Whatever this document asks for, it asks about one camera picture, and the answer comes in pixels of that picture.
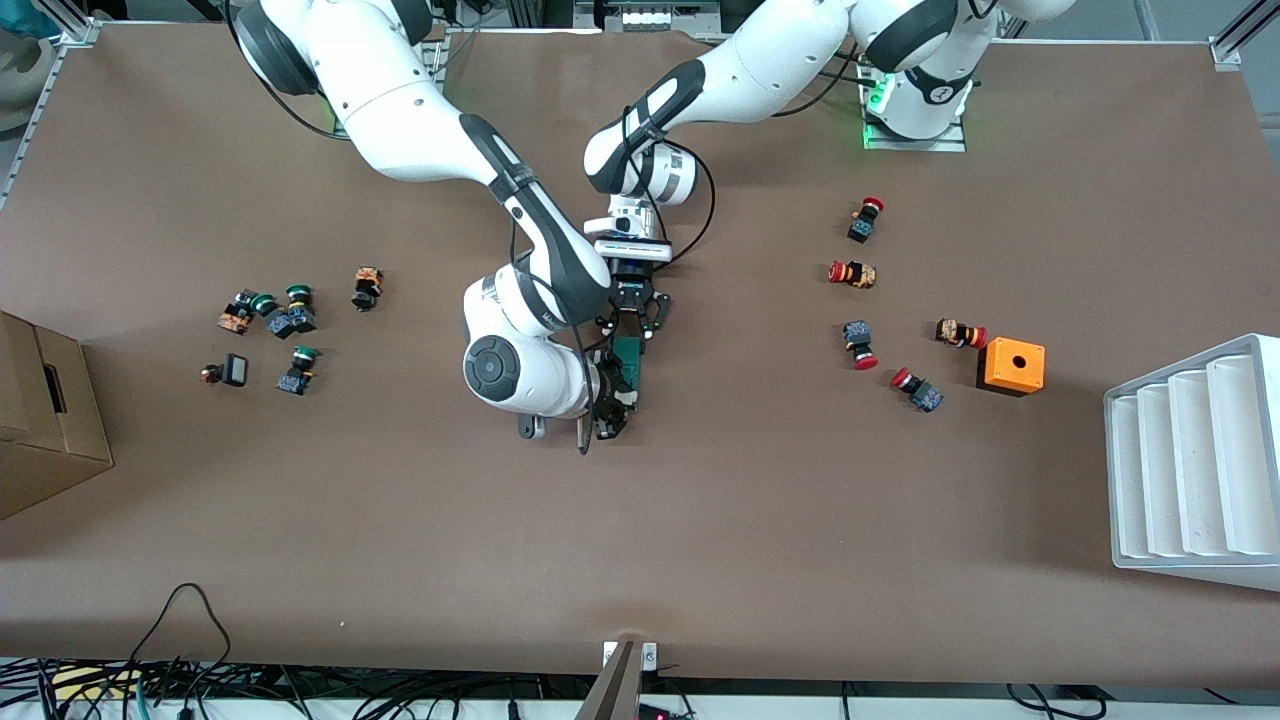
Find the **green load switch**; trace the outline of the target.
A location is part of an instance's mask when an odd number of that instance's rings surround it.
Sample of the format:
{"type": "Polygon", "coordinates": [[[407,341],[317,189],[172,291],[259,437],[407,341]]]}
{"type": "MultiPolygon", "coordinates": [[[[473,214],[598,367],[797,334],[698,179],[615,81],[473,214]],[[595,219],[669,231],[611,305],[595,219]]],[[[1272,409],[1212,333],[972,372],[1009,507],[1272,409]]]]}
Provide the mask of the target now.
{"type": "Polygon", "coordinates": [[[627,407],[635,410],[639,402],[644,338],[614,334],[609,347],[613,359],[618,364],[620,374],[626,389],[625,393],[620,395],[620,398],[627,407]]]}

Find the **grey box with white sockets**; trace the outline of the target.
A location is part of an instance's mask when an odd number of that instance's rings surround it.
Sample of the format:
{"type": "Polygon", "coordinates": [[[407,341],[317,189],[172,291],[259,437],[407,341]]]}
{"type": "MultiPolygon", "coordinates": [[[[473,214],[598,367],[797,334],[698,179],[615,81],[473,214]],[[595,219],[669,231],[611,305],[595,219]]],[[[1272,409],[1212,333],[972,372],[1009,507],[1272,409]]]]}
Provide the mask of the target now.
{"type": "Polygon", "coordinates": [[[718,0],[573,0],[573,28],[621,33],[718,35],[718,0]]]}

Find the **brown cardboard box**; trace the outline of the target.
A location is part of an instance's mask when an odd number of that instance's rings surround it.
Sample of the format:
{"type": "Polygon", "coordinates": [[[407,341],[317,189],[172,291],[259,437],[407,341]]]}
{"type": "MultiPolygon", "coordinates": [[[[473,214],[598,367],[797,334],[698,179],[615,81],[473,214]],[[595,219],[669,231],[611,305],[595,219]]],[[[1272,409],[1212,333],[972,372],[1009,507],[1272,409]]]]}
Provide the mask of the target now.
{"type": "Polygon", "coordinates": [[[81,343],[0,311],[0,520],[113,465],[81,343]]]}

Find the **white slotted rack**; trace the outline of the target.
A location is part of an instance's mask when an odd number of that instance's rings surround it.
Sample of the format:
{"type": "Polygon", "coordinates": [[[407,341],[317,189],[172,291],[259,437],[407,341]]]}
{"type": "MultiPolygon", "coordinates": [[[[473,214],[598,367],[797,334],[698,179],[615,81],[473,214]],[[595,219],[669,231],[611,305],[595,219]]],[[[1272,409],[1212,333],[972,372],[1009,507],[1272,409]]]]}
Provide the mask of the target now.
{"type": "Polygon", "coordinates": [[[1116,568],[1280,593],[1280,337],[1103,395],[1116,568]]]}

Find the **orange button enclosure box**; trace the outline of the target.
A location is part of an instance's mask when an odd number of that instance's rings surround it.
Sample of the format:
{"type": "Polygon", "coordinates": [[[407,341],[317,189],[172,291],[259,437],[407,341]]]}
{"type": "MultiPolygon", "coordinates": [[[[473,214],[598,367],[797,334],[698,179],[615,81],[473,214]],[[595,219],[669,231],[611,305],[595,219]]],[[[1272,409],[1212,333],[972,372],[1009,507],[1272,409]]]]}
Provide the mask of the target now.
{"type": "Polygon", "coordinates": [[[1044,388],[1044,346],[997,336],[979,351],[975,386],[1024,397],[1044,388]]]}

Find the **aluminium frame profile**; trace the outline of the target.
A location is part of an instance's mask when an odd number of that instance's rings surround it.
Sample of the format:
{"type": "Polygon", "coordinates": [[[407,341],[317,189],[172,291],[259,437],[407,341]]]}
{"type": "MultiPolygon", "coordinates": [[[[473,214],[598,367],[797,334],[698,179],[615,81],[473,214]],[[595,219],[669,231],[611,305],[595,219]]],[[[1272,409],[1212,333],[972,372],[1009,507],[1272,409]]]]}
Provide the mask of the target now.
{"type": "Polygon", "coordinates": [[[67,55],[91,47],[104,26],[92,15],[84,40],[18,38],[0,29],[0,211],[12,196],[67,55]]]}
{"type": "Polygon", "coordinates": [[[1280,0],[1248,0],[1231,20],[1208,38],[1216,72],[1239,70],[1240,50],[1277,18],[1280,0]]]}

